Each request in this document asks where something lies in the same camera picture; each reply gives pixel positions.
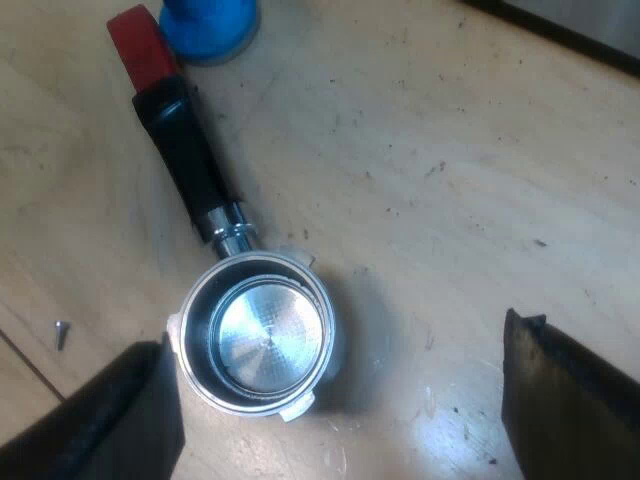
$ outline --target stain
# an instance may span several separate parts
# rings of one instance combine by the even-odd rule
[[[23,155],[31,155],[31,150],[23,145],[6,145],[0,150],[7,153],[22,153]]]
[[[430,352],[435,341],[436,337],[431,333],[431,326],[427,325],[427,343],[424,345],[425,351]]]

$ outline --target metal portafilter basket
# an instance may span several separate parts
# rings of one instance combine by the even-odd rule
[[[118,42],[118,19],[109,30],[134,79]],[[187,381],[222,411],[296,418],[313,403],[318,382],[335,376],[342,350],[312,257],[257,249],[254,226],[229,197],[182,76],[163,74],[138,88],[133,104],[202,240],[220,257],[169,317]]]

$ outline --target wooden surface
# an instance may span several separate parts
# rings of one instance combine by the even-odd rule
[[[131,4],[5,3],[0,328],[66,395],[158,339],[215,258],[104,28]],[[242,55],[187,73],[265,246],[316,255],[352,355],[331,405],[287,425],[180,375],[175,478],[518,478],[508,307],[640,380],[636,78],[454,0],[264,2]]]

